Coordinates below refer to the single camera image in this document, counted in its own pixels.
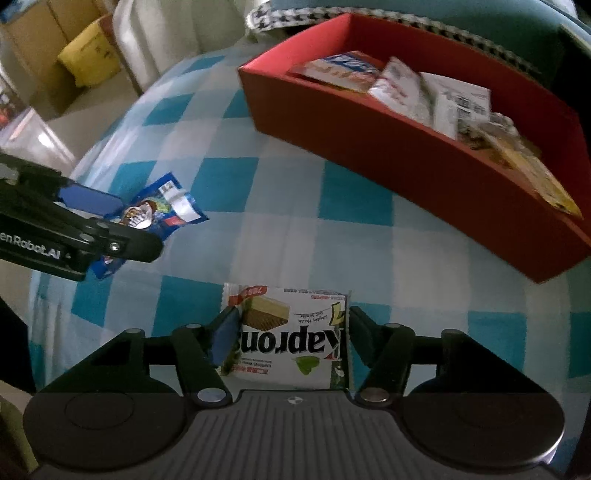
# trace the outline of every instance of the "white snack package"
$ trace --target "white snack package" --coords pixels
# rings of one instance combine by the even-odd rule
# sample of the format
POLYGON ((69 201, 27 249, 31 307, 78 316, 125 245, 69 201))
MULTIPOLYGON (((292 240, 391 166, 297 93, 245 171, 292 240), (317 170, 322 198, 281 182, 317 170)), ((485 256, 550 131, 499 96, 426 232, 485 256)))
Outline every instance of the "white snack package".
POLYGON ((390 110, 431 126, 431 104, 421 77, 398 58, 390 58, 369 94, 390 110))
POLYGON ((488 122, 491 91, 460 80, 421 72, 433 103, 433 129, 457 140, 467 122, 488 122))
POLYGON ((222 308, 242 307, 242 331, 220 374, 292 388, 346 388, 347 302, 335 292, 225 284, 222 308))

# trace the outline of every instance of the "black and white braided rope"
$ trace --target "black and white braided rope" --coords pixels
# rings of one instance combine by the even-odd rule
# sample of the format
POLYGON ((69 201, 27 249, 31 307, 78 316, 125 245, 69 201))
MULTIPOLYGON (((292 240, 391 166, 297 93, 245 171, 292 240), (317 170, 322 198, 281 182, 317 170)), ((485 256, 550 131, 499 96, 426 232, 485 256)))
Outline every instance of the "black and white braided rope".
POLYGON ((402 14, 380 9, 352 8, 352 7, 316 7, 291 8, 289 10, 273 10, 271 2, 265 2, 252 10, 246 16, 246 26, 254 32, 265 32, 276 28, 301 27, 314 25, 345 13, 366 15, 368 17, 384 18, 410 27, 420 28, 452 40, 465 43, 481 50, 498 60, 508 63, 534 79, 541 78, 541 73, 530 62, 518 57, 513 52, 504 49, 490 40, 471 34, 451 25, 418 17, 413 14, 402 14))

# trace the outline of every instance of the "yellow bag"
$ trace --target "yellow bag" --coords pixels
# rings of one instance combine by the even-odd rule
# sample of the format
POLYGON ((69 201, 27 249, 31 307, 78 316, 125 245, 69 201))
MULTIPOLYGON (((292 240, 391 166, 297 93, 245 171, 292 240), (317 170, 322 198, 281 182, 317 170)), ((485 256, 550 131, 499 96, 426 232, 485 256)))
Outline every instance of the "yellow bag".
POLYGON ((121 69, 119 57, 95 20, 57 56, 76 78, 77 87, 93 87, 111 78, 121 69))

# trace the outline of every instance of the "white curtain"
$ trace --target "white curtain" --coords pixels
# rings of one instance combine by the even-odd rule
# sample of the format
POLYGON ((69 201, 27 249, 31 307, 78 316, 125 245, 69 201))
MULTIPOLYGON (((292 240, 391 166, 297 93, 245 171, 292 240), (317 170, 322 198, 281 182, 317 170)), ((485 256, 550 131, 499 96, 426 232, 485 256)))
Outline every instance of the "white curtain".
POLYGON ((226 48, 245 33, 244 16, 264 0, 121 0, 117 43, 142 90, 183 58, 226 48))

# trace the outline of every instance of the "red box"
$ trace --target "red box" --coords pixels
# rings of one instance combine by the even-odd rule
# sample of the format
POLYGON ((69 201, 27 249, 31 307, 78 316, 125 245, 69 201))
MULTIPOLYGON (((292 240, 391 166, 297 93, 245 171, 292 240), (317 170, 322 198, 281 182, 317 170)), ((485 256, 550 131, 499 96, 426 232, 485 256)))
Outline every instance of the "red box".
POLYGON ((591 163, 577 114, 517 70, 418 28, 341 15, 239 71, 256 128, 347 167, 429 210, 536 282, 589 255, 591 163), (515 122, 579 205, 584 220, 543 201, 515 172, 391 112, 369 95, 287 74, 295 64, 360 50, 487 87, 492 111, 515 122))

